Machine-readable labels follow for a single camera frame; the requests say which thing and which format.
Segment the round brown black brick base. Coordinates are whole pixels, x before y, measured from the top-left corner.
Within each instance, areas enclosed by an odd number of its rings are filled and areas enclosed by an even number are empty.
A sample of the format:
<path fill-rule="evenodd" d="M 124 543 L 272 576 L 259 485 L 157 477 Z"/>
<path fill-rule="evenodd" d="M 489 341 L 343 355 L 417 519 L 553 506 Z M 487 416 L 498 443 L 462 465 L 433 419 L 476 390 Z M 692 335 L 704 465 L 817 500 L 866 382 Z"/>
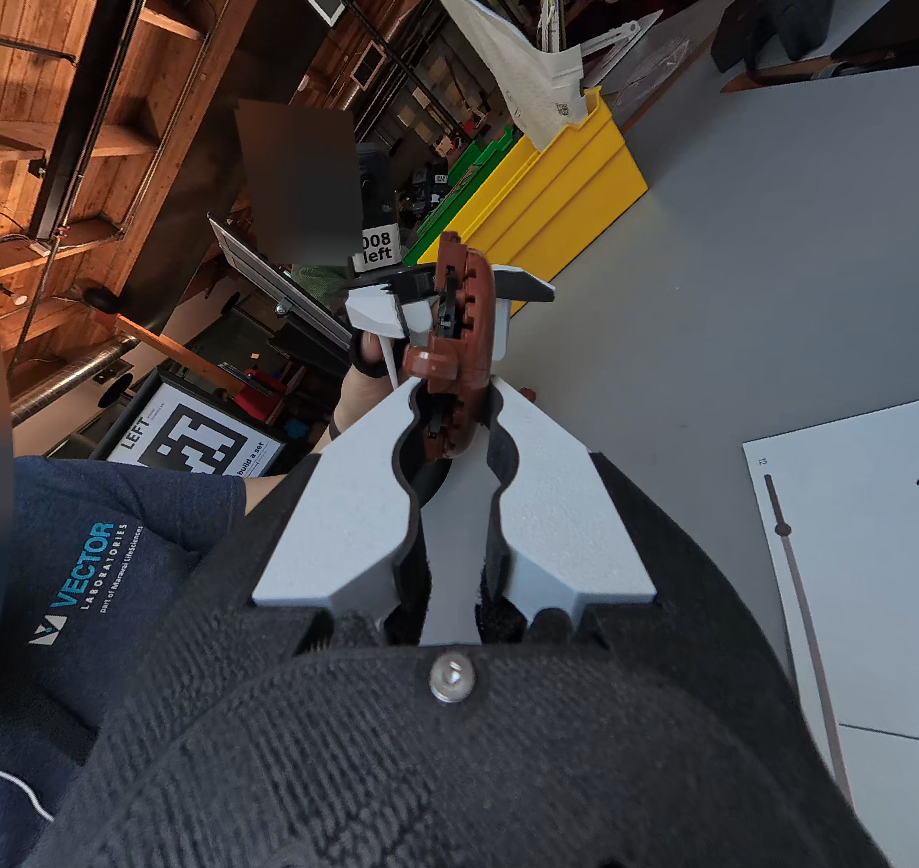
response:
<path fill-rule="evenodd" d="M 455 231 L 441 234 L 434 288 L 437 321 L 422 346 L 409 345 L 403 369 L 425 382 L 419 397 L 426 459 L 454 459 L 483 420 L 491 379 L 496 292 L 487 259 Z"/>

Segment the building instruction booklet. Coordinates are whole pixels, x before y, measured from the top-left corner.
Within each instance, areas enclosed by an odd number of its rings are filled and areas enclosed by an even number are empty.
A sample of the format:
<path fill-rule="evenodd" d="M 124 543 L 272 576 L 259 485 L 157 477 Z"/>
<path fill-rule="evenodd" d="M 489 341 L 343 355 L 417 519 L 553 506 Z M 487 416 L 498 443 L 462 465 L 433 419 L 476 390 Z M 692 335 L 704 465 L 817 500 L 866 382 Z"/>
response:
<path fill-rule="evenodd" d="M 857 812 L 917 803 L 917 402 L 743 446 L 791 681 Z"/>

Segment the framed marker sign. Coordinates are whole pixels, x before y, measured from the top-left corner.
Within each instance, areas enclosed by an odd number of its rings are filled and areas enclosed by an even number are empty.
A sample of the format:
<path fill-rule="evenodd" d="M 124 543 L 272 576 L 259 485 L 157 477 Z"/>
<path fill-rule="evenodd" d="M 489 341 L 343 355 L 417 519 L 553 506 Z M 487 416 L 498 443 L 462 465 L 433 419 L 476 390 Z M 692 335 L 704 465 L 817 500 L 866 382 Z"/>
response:
<path fill-rule="evenodd" d="M 178 472 L 255 478 L 285 440 L 247 414 L 169 372 L 153 370 L 91 454 L 93 460 Z"/>

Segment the person's left hand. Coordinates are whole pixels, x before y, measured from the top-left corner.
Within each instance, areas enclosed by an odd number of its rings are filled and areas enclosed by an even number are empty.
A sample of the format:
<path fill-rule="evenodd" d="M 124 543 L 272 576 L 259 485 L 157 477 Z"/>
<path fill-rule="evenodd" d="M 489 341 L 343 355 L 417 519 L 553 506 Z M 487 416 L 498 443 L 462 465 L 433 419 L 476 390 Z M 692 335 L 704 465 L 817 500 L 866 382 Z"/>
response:
<path fill-rule="evenodd" d="M 347 371 L 328 429 L 332 440 L 394 392 L 386 366 L 382 365 L 379 369 L 383 371 L 381 376 L 367 375 L 354 366 Z"/>

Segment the person's navy shirt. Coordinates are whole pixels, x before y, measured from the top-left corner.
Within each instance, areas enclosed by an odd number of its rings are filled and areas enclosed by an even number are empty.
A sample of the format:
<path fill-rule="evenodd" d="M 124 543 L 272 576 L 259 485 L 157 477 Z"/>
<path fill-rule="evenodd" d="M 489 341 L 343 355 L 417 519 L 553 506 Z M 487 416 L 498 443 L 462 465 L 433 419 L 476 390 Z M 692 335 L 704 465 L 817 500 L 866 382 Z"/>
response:
<path fill-rule="evenodd" d="M 241 479 L 14 460 L 3 563 L 2 866 L 26 861 L 178 589 L 245 517 Z"/>

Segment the aluminium frame rail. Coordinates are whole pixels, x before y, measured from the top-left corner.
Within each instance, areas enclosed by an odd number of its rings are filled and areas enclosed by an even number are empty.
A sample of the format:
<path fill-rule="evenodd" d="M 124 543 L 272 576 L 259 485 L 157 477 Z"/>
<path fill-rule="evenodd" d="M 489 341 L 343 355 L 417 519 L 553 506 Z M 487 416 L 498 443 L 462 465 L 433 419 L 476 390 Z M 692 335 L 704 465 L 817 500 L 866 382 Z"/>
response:
<path fill-rule="evenodd" d="M 293 279 L 289 270 L 271 264 L 211 214 L 207 219 L 229 266 L 270 299 L 278 316 L 290 322 L 296 318 L 332 345 L 348 350 L 350 326 L 329 308 L 329 296 L 314 297 Z"/>

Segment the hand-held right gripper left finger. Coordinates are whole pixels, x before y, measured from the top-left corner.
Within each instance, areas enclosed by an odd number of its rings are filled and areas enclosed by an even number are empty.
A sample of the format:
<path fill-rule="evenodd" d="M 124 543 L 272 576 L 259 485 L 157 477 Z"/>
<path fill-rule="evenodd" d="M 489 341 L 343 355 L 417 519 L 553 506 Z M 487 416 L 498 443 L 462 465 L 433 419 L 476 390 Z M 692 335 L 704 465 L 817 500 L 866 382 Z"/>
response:
<path fill-rule="evenodd" d="M 416 479 L 427 464 L 421 379 L 407 379 L 317 460 L 252 594 L 259 607 L 360 613 L 418 644 L 431 574 Z"/>

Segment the white paper bag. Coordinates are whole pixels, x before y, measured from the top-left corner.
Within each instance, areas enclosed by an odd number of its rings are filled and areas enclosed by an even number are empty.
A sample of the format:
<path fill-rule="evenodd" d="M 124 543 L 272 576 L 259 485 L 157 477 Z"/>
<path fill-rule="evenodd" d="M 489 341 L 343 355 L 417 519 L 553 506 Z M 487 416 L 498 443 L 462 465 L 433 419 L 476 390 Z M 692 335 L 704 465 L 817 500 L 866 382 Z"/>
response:
<path fill-rule="evenodd" d="M 543 52 L 477 0 L 439 1 L 492 73 L 515 125 L 536 150 L 544 151 L 565 127 L 587 117 L 579 46 Z"/>

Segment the green plastic bin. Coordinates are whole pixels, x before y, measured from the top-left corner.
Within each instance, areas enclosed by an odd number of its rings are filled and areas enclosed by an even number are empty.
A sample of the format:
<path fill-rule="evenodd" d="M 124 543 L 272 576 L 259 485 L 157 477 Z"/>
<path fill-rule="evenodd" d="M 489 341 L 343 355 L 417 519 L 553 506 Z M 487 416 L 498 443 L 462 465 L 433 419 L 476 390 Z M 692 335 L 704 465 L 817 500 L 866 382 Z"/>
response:
<path fill-rule="evenodd" d="M 404 265 L 411 266 L 419 262 L 421 255 L 437 241 L 440 233 L 448 228 L 449 223 L 465 207 L 521 136 L 518 128 L 507 125 L 499 138 L 489 142 L 484 148 L 478 149 L 476 145 L 471 145 L 466 149 L 448 173 L 451 184 L 449 193 L 422 222 L 415 243 L 403 255 Z"/>

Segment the silver ventilation duct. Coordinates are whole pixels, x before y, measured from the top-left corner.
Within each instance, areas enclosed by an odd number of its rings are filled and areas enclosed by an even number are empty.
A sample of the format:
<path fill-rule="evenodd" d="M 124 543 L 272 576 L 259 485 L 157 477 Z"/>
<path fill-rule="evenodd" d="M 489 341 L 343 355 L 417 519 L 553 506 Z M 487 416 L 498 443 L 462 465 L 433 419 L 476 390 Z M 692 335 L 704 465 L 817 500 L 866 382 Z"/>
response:
<path fill-rule="evenodd" d="M 37 415 L 40 410 L 94 377 L 123 355 L 137 347 L 140 339 L 120 333 L 86 354 L 66 364 L 13 399 L 10 420 L 13 428 Z"/>

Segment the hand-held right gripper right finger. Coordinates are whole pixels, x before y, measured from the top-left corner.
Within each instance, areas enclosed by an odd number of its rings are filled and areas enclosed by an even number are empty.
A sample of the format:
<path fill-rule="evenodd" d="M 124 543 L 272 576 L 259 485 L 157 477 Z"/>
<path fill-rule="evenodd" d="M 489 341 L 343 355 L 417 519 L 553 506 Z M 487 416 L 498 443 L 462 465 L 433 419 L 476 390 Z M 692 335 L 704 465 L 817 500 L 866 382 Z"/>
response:
<path fill-rule="evenodd" d="M 482 600 L 526 621 L 558 609 L 647 604 L 656 588 L 597 470 L 576 437 L 504 380 L 489 387 L 487 465 L 497 479 Z"/>

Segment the person's left forearm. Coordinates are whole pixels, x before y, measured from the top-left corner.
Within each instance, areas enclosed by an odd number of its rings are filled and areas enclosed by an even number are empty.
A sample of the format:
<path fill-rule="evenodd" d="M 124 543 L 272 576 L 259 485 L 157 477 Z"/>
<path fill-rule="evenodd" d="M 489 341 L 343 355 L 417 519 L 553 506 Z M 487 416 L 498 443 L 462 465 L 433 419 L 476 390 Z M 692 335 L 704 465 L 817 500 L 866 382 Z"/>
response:
<path fill-rule="evenodd" d="M 251 514 L 277 487 L 287 479 L 297 479 L 306 471 L 312 471 L 318 464 L 323 452 L 334 442 L 329 431 L 320 438 L 311 453 L 289 473 L 279 473 L 260 477 L 244 477 L 240 481 L 245 492 L 245 516 Z"/>

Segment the grey desk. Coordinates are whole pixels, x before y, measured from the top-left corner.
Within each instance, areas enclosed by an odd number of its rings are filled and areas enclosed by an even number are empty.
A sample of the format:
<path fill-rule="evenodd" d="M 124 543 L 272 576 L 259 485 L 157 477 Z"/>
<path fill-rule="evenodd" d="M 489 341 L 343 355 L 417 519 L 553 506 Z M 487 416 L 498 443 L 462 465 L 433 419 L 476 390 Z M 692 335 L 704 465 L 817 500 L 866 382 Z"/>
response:
<path fill-rule="evenodd" d="M 463 866 L 885 866 L 810 734 L 742 446 L 917 401 L 917 67 L 718 92 L 628 133 L 650 191 L 506 363 L 601 465 L 657 595 L 474 656 L 437 718 Z"/>

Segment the yellow plastic bin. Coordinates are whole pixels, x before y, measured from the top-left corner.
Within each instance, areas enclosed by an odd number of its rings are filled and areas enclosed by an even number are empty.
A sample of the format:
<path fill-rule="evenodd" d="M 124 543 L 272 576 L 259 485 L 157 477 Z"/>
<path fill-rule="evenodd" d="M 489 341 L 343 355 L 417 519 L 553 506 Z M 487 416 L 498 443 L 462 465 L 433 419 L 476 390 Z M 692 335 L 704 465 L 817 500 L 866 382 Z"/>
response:
<path fill-rule="evenodd" d="M 648 190 L 600 88 L 543 151 L 523 136 L 447 225 L 492 265 L 548 282 Z"/>

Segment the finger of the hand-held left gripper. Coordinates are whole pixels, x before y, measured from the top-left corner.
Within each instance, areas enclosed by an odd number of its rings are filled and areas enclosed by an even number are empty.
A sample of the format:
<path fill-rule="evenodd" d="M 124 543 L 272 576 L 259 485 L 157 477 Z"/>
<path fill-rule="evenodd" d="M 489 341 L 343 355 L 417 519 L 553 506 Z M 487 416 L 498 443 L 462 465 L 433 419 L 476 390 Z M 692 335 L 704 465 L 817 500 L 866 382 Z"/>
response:
<path fill-rule="evenodd" d="M 404 304 L 387 286 L 367 286 L 347 292 L 345 311 L 354 330 L 422 346 L 433 328 L 432 304 L 431 296 Z"/>
<path fill-rule="evenodd" d="M 552 303 L 555 299 L 555 287 L 522 268 L 508 265 L 493 265 L 493 277 L 495 288 L 493 363 L 496 363 L 501 361 L 506 354 L 513 304 L 516 302 Z"/>

